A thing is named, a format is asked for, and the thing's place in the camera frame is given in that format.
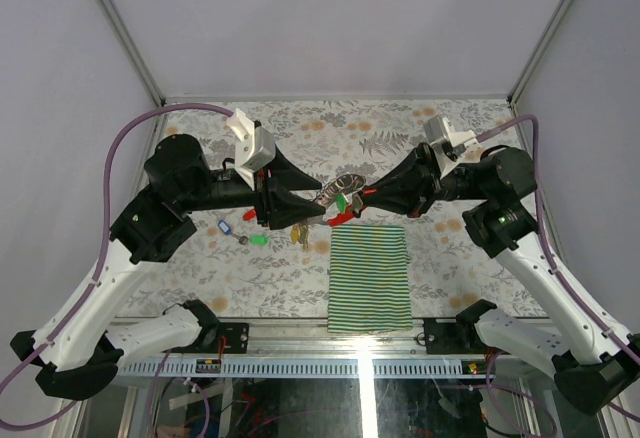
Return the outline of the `red handled silver keyring carabiner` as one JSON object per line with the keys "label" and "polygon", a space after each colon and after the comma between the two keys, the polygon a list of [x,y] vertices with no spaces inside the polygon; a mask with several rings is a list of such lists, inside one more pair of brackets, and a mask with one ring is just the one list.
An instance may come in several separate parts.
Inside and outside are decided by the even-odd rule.
{"label": "red handled silver keyring carabiner", "polygon": [[359,174],[346,173],[329,181],[314,197],[313,202],[325,208],[328,212],[332,206],[336,207],[335,197],[342,193],[349,200],[349,206],[344,213],[338,213],[333,218],[316,217],[313,222],[336,227],[350,221],[354,216],[351,213],[351,195],[361,191],[366,185],[366,178]]}

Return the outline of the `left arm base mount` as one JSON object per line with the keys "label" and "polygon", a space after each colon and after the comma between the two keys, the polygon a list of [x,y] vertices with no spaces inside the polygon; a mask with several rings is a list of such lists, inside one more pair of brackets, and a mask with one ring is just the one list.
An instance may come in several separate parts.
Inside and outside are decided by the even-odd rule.
{"label": "left arm base mount", "polygon": [[188,311],[201,330],[193,342],[170,348],[173,353],[246,354],[248,351],[250,325],[246,322],[223,322],[201,300],[188,300],[172,305],[163,315],[173,314],[178,309]]}

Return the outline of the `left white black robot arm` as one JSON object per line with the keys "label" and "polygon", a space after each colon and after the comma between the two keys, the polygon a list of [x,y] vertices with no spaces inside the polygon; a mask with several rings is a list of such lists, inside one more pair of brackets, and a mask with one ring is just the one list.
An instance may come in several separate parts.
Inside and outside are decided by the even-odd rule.
{"label": "left white black robot arm", "polygon": [[149,183],[124,208],[109,230],[99,278],[86,277],[90,293],[61,332],[49,335],[67,311],[61,309],[37,331],[17,333],[10,345],[20,359],[37,347],[35,381],[55,398],[81,401],[103,390],[126,366],[163,351],[215,352],[220,322],[199,299],[172,306],[165,314],[131,326],[112,323],[130,296],[196,232],[194,211],[253,208],[271,230],[321,216],[324,206],[300,197],[319,190],[281,152],[258,169],[248,185],[237,169],[209,168],[199,141],[188,134],[162,140],[145,162]]}

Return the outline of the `yellow tagged keys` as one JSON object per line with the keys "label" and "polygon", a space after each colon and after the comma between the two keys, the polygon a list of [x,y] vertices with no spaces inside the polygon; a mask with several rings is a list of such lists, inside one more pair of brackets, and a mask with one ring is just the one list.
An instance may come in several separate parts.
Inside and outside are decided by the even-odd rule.
{"label": "yellow tagged keys", "polygon": [[309,225],[306,222],[295,224],[291,228],[290,238],[293,244],[297,244],[304,251],[307,251],[309,249]]}

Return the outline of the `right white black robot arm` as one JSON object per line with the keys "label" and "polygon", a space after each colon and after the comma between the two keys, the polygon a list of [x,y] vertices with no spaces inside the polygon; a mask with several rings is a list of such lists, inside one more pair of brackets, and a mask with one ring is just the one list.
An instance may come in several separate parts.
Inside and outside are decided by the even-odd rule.
{"label": "right white black robot arm", "polygon": [[472,242],[520,281],[557,331],[482,300],[457,315],[458,345],[472,353],[487,345],[522,359],[552,378],[575,409],[595,415],[638,380],[639,337],[596,302],[546,242],[522,204],[536,189],[534,162],[523,150],[495,146],[443,175],[436,152],[422,143],[357,196],[364,208],[409,218],[437,201],[477,201],[462,214]]}

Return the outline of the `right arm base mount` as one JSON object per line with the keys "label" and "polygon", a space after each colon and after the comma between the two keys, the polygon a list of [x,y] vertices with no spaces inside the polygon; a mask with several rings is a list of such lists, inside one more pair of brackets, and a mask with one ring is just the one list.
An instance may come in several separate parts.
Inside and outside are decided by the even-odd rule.
{"label": "right arm base mount", "polygon": [[453,319],[423,318],[424,347],[428,355],[484,354],[484,344],[475,324],[480,317],[497,306],[480,299],[459,312]]}

